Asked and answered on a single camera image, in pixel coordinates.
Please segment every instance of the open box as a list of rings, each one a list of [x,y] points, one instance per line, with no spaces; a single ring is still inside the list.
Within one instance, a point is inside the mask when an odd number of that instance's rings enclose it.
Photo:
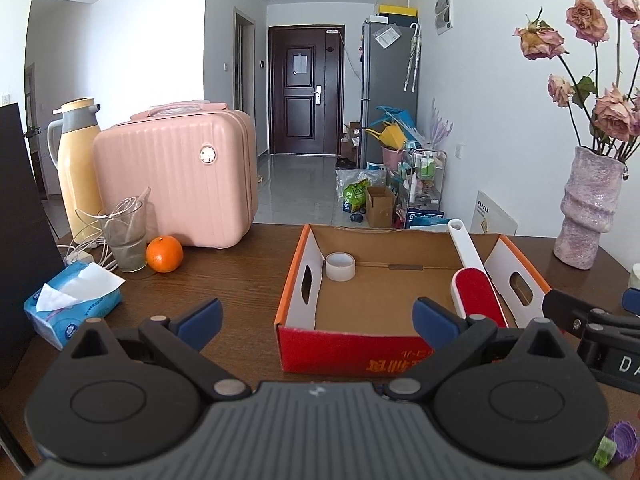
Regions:
[[[550,287],[503,235],[471,235],[510,326],[542,316]],[[356,260],[348,282],[323,276],[335,252]],[[305,225],[275,319],[287,372],[392,376],[431,354],[412,325],[426,296],[455,312],[453,274],[462,268],[449,234]]]

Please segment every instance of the refrigerator door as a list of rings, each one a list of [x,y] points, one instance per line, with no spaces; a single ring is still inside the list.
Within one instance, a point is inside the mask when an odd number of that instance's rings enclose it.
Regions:
[[[373,121],[382,117],[383,113],[376,109],[378,106],[391,106],[408,110],[416,118],[418,107],[418,92],[411,92],[414,70],[407,91],[404,91],[404,80],[411,56],[411,40],[414,30],[410,27],[399,27],[402,36],[387,48],[383,48],[373,37],[373,34],[386,27],[383,23],[368,23],[365,27],[364,65],[363,65],[363,116],[362,128],[367,128]],[[369,134],[363,134],[360,167],[367,162],[382,162],[382,148],[380,143]]]

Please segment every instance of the suitcase handle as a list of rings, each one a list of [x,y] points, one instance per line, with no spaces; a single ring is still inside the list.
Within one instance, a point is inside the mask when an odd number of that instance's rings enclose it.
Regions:
[[[178,101],[162,106],[155,106],[146,112],[140,112],[131,116],[132,121],[140,121],[156,115],[174,115],[187,114],[192,112],[216,112],[219,110],[227,110],[228,107],[224,103],[210,103],[208,101]]]

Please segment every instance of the red brush pad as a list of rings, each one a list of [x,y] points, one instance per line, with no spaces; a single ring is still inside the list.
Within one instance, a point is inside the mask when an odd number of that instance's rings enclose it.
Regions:
[[[507,328],[502,308],[495,297],[494,286],[482,270],[462,269],[455,280],[462,306],[468,316],[483,314],[493,319],[498,327]]]

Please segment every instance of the orange fruit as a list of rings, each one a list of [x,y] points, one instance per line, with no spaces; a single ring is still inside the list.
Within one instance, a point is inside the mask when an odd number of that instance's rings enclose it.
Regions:
[[[155,272],[172,272],[180,267],[184,252],[172,236],[159,236],[146,247],[146,262]]]

